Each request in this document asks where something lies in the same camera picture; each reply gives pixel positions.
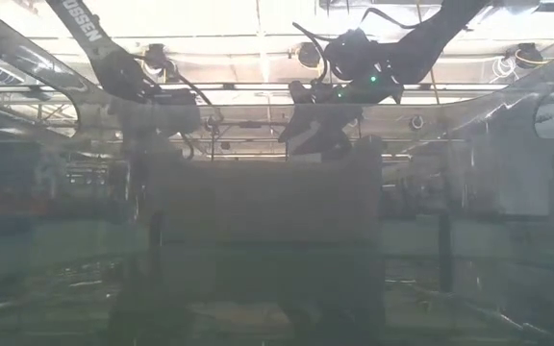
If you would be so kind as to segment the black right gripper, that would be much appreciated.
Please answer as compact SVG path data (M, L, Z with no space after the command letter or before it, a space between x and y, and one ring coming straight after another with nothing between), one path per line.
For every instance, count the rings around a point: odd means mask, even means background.
M348 135L342 127L319 123L348 123L362 117L363 106L377 105L387 98L400 104L404 86L384 73L370 72L345 85L314 79L305 86L294 81L289 84L289 92L294 110L278 142L285 143L297 136L310 135L295 147L296 156L321 154L342 157L352 149Z

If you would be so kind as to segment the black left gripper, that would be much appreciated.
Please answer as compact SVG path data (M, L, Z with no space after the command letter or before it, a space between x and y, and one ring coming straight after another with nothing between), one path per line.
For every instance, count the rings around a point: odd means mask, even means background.
M184 135L201 126L196 95L189 89L171 89L146 103L120 98L111 101L111 114L118 118L124 135L143 136L159 130L165 136Z

